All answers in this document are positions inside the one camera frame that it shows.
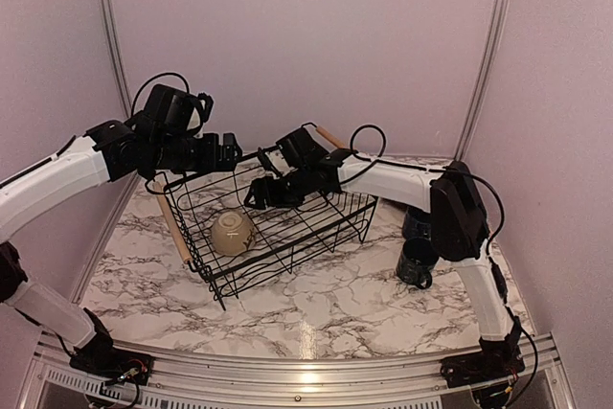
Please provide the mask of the beige ceramic bowl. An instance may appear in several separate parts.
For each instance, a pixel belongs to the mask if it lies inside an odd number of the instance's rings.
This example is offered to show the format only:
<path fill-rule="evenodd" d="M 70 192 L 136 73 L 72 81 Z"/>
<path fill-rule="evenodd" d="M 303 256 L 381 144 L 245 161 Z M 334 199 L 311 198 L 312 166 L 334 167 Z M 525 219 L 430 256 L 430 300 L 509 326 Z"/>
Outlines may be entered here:
<path fill-rule="evenodd" d="M 225 257 L 235 257 L 252 250 L 256 245 L 256 230 L 252 220 L 240 211 L 225 211 L 211 228 L 215 251 Z"/>

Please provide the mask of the black wire dish rack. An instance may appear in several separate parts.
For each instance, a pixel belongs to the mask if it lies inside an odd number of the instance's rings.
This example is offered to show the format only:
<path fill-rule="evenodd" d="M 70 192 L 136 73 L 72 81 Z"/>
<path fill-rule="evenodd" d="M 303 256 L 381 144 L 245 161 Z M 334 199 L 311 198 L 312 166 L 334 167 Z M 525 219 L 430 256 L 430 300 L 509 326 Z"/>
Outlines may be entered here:
<path fill-rule="evenodd" d="M 312 193 L 297 208 L 246 208 L 251 182 L 263 177 L 257 151 L 239 160 L 234 171 L 192 173 L 157 181 L 192 255 L 185 264 L 209 287 L 219 303 L 292 273 L 299 265 L 346 242 L 365 239 L 377 200 L 363 193 Z M 253 222 L 255 247 L 235 257 L 219 255 L 211 228 L 225 211 L 240 211 Z"/>

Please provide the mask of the navy blue mug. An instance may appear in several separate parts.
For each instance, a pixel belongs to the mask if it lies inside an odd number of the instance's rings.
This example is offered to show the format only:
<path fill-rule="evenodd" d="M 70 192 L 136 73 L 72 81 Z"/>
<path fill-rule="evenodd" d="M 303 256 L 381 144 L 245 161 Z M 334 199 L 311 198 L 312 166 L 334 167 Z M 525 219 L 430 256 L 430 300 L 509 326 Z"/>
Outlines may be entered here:
<path fill-rule="evenodd" d="M 431 215 L 424 210 L 408 206 L 401 226 L 404 239 L 431 239 Z"/>

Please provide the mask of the dark green mug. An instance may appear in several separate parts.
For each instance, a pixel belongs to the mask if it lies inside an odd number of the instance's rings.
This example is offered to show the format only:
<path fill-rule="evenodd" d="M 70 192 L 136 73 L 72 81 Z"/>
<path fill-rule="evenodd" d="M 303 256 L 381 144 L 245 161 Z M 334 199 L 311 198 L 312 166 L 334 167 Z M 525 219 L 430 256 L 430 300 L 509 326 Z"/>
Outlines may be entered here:
<path fill-rule="evenodd" d="M 438 260 L 439 255 L 429 239 L 407 239 L 397 261 L 396 275 L 405 284 L 428 289 L 433 283 L 432 270 Z"/>

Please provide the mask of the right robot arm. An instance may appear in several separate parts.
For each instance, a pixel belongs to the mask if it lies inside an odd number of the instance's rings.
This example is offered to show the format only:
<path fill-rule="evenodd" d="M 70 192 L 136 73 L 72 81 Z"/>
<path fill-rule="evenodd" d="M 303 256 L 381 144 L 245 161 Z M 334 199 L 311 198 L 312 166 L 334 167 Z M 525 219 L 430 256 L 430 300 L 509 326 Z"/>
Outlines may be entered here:
<path fill-rule="evenodd" d="M 481 350 L 474 369 L 484 378 L 498 376 L 517 355 L 521 324 L 507 305 L 504 276 L 490 255 L 497 234 L 488 227 L 477 189 L 482 178 L 463 162 L 429 169 L 389 161 L 344 146 L 322 128 L 316 131 L 333 144 L 333 150 L 317 143 L 303 127 L 277 141 L 291 168 L 287 173 L 263 152 L 258 154 L 268 174 L 252 181 L 245 206 L 297 208 L 312 193 L 364 193 L 426 213 L 433 250 L 455 268 L 477 316 Z"/>

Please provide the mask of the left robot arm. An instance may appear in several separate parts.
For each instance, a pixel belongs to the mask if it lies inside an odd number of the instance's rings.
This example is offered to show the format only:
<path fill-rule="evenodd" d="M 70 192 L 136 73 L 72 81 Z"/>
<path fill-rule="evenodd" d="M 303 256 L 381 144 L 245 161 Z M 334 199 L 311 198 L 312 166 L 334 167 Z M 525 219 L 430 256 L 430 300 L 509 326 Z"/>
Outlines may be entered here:
<path fill-rule="evenodd" d="M 1 301 L 69 342 L 100 375 L 114 375 L 121 355 L 103 324 L 50 287 L 29 280 L 11 238 L 26 224 L 84 191 L 133 172 L 152 180 L 161 170 L 207 174 L 235 169 L 242 150 L 234 134 L 201 131 L 213 98 L 155 84 L 145 107 L 74 136 L 58 152 L 1 184 Z"/>

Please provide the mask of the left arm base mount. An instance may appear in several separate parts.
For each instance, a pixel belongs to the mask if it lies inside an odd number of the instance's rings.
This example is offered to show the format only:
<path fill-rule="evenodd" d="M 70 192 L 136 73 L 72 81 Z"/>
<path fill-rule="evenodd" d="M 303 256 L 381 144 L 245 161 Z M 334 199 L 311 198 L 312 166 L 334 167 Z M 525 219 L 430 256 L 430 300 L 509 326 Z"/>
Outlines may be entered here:
<path fill-rule="evenodd" d="M 89 309 L 86 308 L 84 312 L 93 323 L 95 335 L 83 347 L 74 347 L 70 367 L 105 377 L 108 385 L 130 381 L 145 386 L 150 376 L 152 357 L 116 348 L 102 321 Z"/>

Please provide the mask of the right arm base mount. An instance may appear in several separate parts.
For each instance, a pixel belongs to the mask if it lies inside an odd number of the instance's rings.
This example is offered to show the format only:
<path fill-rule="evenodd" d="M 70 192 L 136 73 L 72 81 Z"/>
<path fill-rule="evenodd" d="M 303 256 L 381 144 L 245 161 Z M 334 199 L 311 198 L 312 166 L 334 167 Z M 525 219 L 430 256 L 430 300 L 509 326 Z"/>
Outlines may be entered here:
<path fill-rule="evenodd" d="M 449 388 L 516 376 L 525 370 L 516 338 L 480 341 L 481 350 L 448 356 L 441 361 L 441 376 Z"/>

